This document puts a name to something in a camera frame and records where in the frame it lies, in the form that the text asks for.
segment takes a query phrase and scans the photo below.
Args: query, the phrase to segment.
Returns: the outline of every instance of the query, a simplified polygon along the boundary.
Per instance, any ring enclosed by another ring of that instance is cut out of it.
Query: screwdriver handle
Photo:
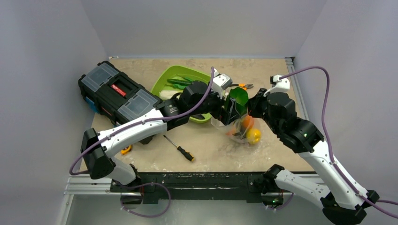
[[[178,83],[167,83],[166,86],[177,88],[177,89],[180,89],[180,90],[184,90],[184,88],[186,88],[185,85],[180,85]]]
[[[181,148],[181,146],[178,146],[177,150],[180,151],[184,155],[184,157],[189,161],[191,162],[195,161],[195,157],[191,155],[189,152],[185,151],[183,148]]]

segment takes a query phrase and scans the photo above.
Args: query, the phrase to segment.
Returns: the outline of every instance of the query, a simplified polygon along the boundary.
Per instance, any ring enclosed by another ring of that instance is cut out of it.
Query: toolbox lid
[[[158,102],[157,99],[141,89],[124,105],[122,105],[118,109],[118,112],[130,121],[135,120],[151,111],[156,102]]]
[[[90,71],[86,77],[82,79],[82,83],[92,91],[96,92],[102,85],[107,83],[109,79],[118,73],[118,71],[116,71],[107,63],[102,63]]]

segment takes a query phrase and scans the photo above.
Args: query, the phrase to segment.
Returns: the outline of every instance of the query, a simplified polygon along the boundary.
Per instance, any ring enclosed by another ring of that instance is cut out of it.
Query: orange
[[[226,133],[226,135],[232,136],[232,135],[234,135],[234,133],[236,133],[236,132],[237,132],[236,128],[235,128],[235,127],[232,127],[231,130],[228,131],[228,132]]]
[[[251,129],[254,125],[254,118],[251,116],[245,116],[242,120],[242,126],[246,129]]]

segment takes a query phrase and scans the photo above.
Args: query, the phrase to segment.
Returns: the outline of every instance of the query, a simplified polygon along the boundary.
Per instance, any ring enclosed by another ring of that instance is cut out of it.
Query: screwdriver
[[[184,88],[186,88],[185,85],[180,85],[178,83],[173,83],[173,84],[167,83],[166,86],[177,88],[177,89],[180,89],[180,90],[184,90]]]
[[[172,142],[168,137],[166,137],[165,135],[163,135],[163,137],[165,137],[170,143],[172,143],[178,151],[180,151],[184,157],[186,159],[188,159],[189,161],[193,162],[195,161],[195,157],[193,155],[191,155],[189,152],[185,151],[183,148],[181,148],[181,146],[176,145],[176,143]]]

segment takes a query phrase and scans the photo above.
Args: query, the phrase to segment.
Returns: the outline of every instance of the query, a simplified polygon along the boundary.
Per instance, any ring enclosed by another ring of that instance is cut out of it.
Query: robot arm
[[[329,148],[323,135],[310,121],[297,117],[295,102],[284,92],[288,90],[287,78],[271,78],[273,87],[260,89],[249,100],[249,114],[263,119],[277,138],[299,154],[325,182],[325,186],[305,181],[283,167],[274,165],[264,176],[266,182],[280,189],[294,192],[322,208],[325,216],[335,224],[358,224],[365,217],[369,205],[356,195],[330,160]],[[363,196],[375,203],[378,195],[366,190],[335,160],[340,170]]]
[[[90,177],[92,179],[108,177],[123,185],[139,184],[139,175],[134,165],[127,165],[115,158],[115,155],[121,149],[147,137],[165,133],[168,130],[183,125],[188,122],[190,115],[211,113],[216,118],[222,117],[225,123],[230,123],[231,121],[227,119],[229,117],[224,115],[231,114],[231,112],[224,110],[221,105],[224,103],[222,93],[229,87],[232,80],[226,74],[219,74],[217,71],[214,73],[212,91],[208,94],[205,101],[189,115],[168,121],[159,119],[143,122],[147,119],[177,116],[188,111],[205,94],[207,84],[204,82],[193,82],[183,90],[180,98],[173,97],[166,100],[160,103],[157,108],[128,123],[98,133],[93,128],[85,131],[81,147],[82,152],[98,140],[104,139],[101,144],[95,146],[83,156]]]

